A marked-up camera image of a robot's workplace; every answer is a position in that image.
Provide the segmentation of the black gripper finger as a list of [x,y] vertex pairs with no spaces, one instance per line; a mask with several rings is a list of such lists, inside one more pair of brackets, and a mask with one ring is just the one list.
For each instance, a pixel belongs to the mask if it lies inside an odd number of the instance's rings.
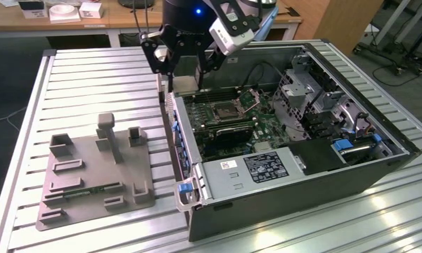
[[207,47],[196,43],[196,56],[197,56],[197,66],[196,71],[199,74],[197,79],[197,87],[201,89],[203,87],[203,80],[204,80],[204,74],[209,73],[211,71],[216,71],[220,69],[220,66],[223,64],[224,59],[227,56],[220,51],[220,48],[217,46],[213,47],[212,53],[209,56],[205,56]]
[[153,73],[167,75],[168,79],[168,92],[173,91],[173,70],[183,53],[183,41],[177,42],[171,50],[167,48],[164,61],[160,61],[155,56],[155,51],[159,45],[149,39],[141,42],[141,49]]

